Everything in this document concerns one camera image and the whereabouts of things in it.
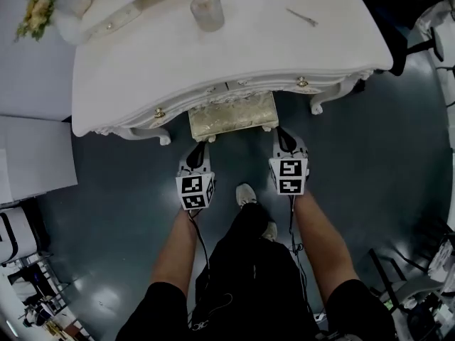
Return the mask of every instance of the metal tool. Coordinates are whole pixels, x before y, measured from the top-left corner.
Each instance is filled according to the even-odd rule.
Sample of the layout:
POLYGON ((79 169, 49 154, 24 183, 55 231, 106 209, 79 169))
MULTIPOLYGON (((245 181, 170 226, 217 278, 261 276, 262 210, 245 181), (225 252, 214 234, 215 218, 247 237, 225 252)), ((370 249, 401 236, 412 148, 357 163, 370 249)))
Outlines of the metal tool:
POLYGON ((295 16, 298 16, 300 19, 304 19, 307 23, 310 23, 312 26, 317 26, 319 23, 311 18, 308 18, 306 16, 303 16, 299 13, 296 13, 294 10, 291 10, 290 8, 286 8, 286 10, 289 12, 289 13, 292 13, 294 14, 295 16))

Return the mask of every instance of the gray floor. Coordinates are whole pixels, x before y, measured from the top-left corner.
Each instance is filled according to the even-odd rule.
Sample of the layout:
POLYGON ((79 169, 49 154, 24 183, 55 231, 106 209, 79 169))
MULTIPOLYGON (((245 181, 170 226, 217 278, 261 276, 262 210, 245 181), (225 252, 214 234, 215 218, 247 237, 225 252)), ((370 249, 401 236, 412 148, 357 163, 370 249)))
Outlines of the gray floor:
MULTIPOLYGON (((280 124, 306 142, 309 188, 344 236, 360 277, 377 286, 369 248, 410 241, 422 213, 446 217, 451 194, 451 149, 446 110, 427 53, 409 57, 401 77, 374 75, 360 94, 323 106, 313 117, 307 98, 276 93, 280 124)), ((113 340, 144 295, 158 251, 178 210, 174 176, 194 141, 185 114, 168 126, 173 143, 125 141, 89 134, 74 138, 79 185, 39 199, 71 308, 97 340, 113 340)), ((267 159, 272 135, 261 129, 224 134, 210 145, 218 180, 210 209, 200 219, 208 250, 238 211, 235 186, 249 182, 277 221, 288 244, 287 197, 274 194, 267 159)), ((309 300, 321 300, 309 272, 309 300)), ((198 249, 195 273, 205 260, 198 249)), ((189 307, 193 305, 190 294, 189 307)))

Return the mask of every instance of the ornate table leg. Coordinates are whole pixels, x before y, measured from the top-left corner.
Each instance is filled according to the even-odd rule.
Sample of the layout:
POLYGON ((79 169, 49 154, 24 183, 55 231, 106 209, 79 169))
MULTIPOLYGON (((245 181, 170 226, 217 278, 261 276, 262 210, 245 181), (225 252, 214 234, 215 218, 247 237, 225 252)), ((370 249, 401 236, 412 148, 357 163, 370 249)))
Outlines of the ornate table leg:
POLYGON ((349 92, 351 92, 357 83, 357 81, 361 78, 362 80, 366 80, 372 75, 372 70, 367 70, 359 73, 354 73, 351 76, 348 76, 344 81, 338 83, 337 85, 331 87, 330 89, 320 93, 315 94, 310 101, 311 106, 311 113, 313 115, 322 114, 322 106, 323 102, 332 101, 335 99, 339 99, 340 97, 346 96, 349 92))
POLYGON ((112 133, 121 136, 126 140, 142 140, 150 138, 159 138, 160 145, 168 145, 171 143, 169 132, 162 128, 155 129, 128 129, 128 128, 113 128, 112 133))

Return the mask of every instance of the white vanity table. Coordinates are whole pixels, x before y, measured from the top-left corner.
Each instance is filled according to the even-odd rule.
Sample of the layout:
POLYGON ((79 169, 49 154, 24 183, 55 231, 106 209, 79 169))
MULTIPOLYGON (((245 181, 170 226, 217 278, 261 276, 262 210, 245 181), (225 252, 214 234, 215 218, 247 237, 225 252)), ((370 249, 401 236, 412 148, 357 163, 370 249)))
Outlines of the white vanity table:
MULTIPOLYGON (((362 0, 221 0, 225 25, 212 33, 196 25, 191 1, 129 0, 141 13, 116 30, 95 0, 84 19, 87 28, 98 24, 97 34, 75 56, 75 135, 159 136, 164 145, 170 138, 159 127, 182 112, 280 90, 313 94, 311 111, 320 114, 321 103, 346 95, 359 78, 392 67, 362 0)), ((125 14, 124 4, 116 9, 125 14)))

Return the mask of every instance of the drawer knob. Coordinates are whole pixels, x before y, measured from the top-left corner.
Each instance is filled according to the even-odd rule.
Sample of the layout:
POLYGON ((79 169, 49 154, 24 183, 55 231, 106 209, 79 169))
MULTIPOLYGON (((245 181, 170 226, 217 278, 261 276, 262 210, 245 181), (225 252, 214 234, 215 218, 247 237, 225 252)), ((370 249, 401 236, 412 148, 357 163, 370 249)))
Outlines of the drawer knob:
POLYGON ((297 86, 299 86, 299 87, 308 86, 308 82, 305 81, 305 77, 299 77, 299 78, 297 79, 297 86))
POLYGON ((163 110, 158 107, 157 109, 155 109, 155 119, 160 119, 161 117, 165 117, 166 114, 163 112, 163 110))

